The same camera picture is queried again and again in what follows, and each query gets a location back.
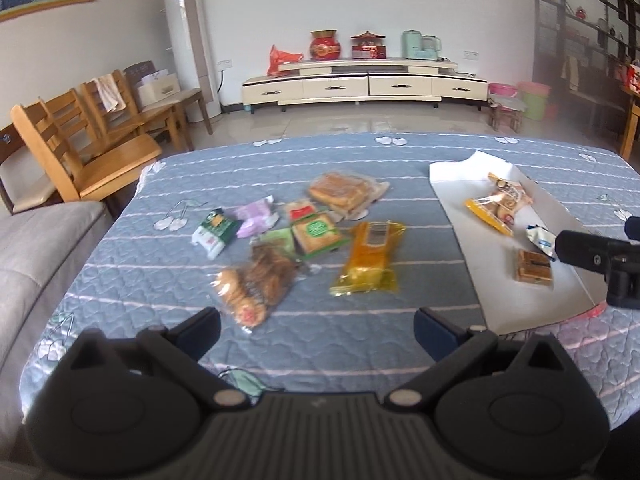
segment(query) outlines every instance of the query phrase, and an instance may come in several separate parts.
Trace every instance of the barcode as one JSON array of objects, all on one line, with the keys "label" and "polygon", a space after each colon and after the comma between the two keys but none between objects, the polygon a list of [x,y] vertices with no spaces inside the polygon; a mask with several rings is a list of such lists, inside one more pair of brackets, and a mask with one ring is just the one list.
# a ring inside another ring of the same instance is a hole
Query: barcode
[{"label": "barcode", "polygon": [[367,233],[367,245],[370,247],[383,246],[386,243],[386,234],[389,231],[387,222],[371,222],[369,223],[369,232]]}]

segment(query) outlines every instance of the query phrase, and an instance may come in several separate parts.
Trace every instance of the yellow snack bag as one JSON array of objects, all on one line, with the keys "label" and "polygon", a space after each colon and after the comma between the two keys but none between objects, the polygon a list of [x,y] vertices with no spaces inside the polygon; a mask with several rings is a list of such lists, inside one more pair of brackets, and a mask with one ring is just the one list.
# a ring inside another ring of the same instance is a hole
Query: yellow snack bag
[{"label": "yellow snack bag", "polygon": [[525,193],[520,183],[503,180],[493,173],[489,173],[488,177],[495,184],[495,193],[484,198],[470,198],[465,205],[491,227],[504,235],[513,236],[511,226],[516,213],[524,206],[532,204],[533,200]]},{"label": "yellow snack bag", "polygon": [[398,222],[361,222],[353,229],[351,255],[329,291],[333,296],[370,290],[398,290],[391,256],[405,227]]}]

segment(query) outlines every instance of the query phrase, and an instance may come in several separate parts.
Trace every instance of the purple snack package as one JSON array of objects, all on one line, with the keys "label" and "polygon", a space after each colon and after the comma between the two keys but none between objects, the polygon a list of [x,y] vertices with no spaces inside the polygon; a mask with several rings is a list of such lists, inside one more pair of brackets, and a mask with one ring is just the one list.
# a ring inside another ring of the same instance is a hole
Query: purple snack package
[{"label": "purple snack package", "polygon": [[272,205],[273,196],[268,196],[247,205],[227,208],[226,212],[243,221],[236,236],[248,238],[259,235],[276,225],[280,216],[271,210]]}]

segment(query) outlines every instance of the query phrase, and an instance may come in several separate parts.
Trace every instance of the red jar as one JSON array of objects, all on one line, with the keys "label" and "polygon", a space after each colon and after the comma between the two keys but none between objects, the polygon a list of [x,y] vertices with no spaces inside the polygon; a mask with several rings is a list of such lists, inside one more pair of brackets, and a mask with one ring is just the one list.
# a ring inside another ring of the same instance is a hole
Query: red jar
[{"label": "red jar", "polygon": [[309,51],[314,61],[329,61],[340,57],[340,43],[335,39],[335,30],[314,30],[314,40]]}]

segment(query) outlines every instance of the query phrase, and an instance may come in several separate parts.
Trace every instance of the electrical outlet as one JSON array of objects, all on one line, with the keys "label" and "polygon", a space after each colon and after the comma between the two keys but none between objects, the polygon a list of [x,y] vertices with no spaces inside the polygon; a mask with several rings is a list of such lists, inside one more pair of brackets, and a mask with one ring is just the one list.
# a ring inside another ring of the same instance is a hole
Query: electrical outlet
[{"label": "electrical outlet", "polygon": [[231,68],[233,64],[230,59],[223,59],[222,61],[217,62],[216,66],[219,70],[226,70],[227,68]]}]

